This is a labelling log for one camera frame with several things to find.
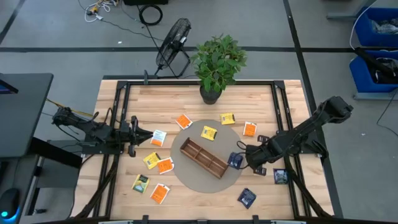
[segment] wooden divider tray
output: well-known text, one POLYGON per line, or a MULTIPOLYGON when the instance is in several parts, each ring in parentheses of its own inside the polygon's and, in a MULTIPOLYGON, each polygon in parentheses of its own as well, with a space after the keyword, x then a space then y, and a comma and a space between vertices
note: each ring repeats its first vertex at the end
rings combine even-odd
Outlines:
POLYGON ((228 168, 226 162, 194 143, 190 138, 185 140, 180 150, 219 179, 222 178, 228 168))

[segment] electric fan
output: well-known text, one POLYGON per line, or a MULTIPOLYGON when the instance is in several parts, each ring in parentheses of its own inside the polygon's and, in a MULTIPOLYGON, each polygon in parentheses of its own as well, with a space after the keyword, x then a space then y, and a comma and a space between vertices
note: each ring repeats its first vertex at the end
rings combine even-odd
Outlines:
POLYGON ((185 18, 179 19, 174 24, 174 26, 170 29, 170 31, 167 34, 165 40, 163 41, 163 44, 160 47, 159 52, 156 57, 157 70, 154 74, 154 76, 156 78, 158 78, 158 79, 159 78, 178 78, 183 75, 183 73, 187 69, 188 65, 191 63, 189 56, 183 49, 184 43, 187 41, 187 36, 188 36, 190 29, 191 29, 191 23, 189 22, 188 19, 185 19, 185 18), (173 59, 179 52, 182 52, 188 60, 187 64, 184 66, 184 68, 180 72, 180 74, 175 77, 170 77, 170 76, 158 77, 157 73, 159 72, 159 70, 169 67, 170 64, 172 63, 173 59))

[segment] blue light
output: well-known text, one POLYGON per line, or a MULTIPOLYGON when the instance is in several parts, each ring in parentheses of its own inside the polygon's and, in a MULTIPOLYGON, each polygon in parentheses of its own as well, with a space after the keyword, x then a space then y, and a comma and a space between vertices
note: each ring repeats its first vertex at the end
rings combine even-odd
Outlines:
POLYGON ((17 212, 15 213, 15 215, 14 215, 13 217, 8 218, 8 219, 3 219, 3 220, 4 220, 4 222, 6 222, 6 223, 15 223, 18 214, 19 214, 19 208, 17 209, 17 212))

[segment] concrete floor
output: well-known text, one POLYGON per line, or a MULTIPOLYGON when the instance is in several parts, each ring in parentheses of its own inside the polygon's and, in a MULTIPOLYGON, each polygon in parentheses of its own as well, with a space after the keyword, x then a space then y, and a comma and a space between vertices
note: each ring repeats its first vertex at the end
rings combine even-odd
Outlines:
MULTIPOLYGON (((18 2, 0 1, 0 30, 18 2)), ((93 2, 81 0, 84 6, 93 2)), ((247 2, 170 0, 168 5, 161 6, 164 12, 162 22, 150 29, 154 36, 164 38, 178 18, 186 17, 192 23, 186 47, 196 46, 221 33, 232 35, 242 46, 294 47, 283 1, 247 2)), ((289 3, 301 47, 349 47, 352 22, 328 21, 325 15, 327 11, 337 9, 349 11, 359 1, 289 0, 289 3)), ((398 7, 398 1, 379 0, 376 7, 398 7)), ((124 8, 137 17, 135 7, 124 8)), ((26 0, 1 42, 0 50, 6 47, 154 47, 150 39, 140 35, 99 21, 87 23, 83 13, 77 0, 26 0)), ((120 8, 112 8, 110 13, 102 12, 101 15, 121 27, 147 34, 120 8)), ((155 13, 149 11, 147 16, 153 15, 155 13)), ((355 35, 353 43, 358 45, 355 35)), ((142 75, 144 69, 153 73, 156 55, 156 52, 3 51, 0 53, 0 72, 53 73, 49 98, 93 113, 103 75, 142 75)), ((398 176, 395 174, 398 169, 398 139, 376 126, 386 101, 352 100, 356 88, 348 65, 354 57, 351 53, 304 53, 316 103, 340 95, 354 106, 349 120, 323 128, 341 208, 345 218, 398 222, 398 176)), ((248 66, 242 69, 238 78, 302 79, 295 52, 250 51, 248 58, 248 66)), ((183 59, 177 57, 172 64, 173 69, 179 70, 182 66, 183 59)), ((171 73, 164 70, 160 75, 171 73)), ((193 75, 192 68, 184 75, 193 75)), ((395 131, 398 131, 397 109, 398 105, 393 103, 381 121, 395 131)), ((46 104, 44 112, 53 114, 55 107, 46 104)), ((50 117, 42 116, 35 136, 43 140, 70 139, 50 123, 50 117)), ((44 190, 38 207, 51 208, 49 212, 24 217, 21 223, 65 218, 72 204, 72 193, 73 189, 44 190)))

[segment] blue plastic crate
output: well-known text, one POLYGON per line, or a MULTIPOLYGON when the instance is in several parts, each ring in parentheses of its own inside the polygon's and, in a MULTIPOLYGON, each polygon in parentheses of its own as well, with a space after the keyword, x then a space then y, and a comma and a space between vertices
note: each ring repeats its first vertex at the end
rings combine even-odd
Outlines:
MULTIPOLYGON (((366 52, 376 58, 385 57, 398 60, 398 52, 387 52, 383 50, 367 50, 366 52)), ((374 83, 368 66, 361 57, 356 57, 352 60, 349 64, 349 68, 351 69, 358 93, 389 93, 395 88, 398 88, 398 84, 374 83)))
POLYGON ((359 19, 355 26, 356 34, 362 46, 398 47, 398 34, 378 34, 373 30, 374 21, 385 21, 398 18, 398 9, 370 8, 359 19))

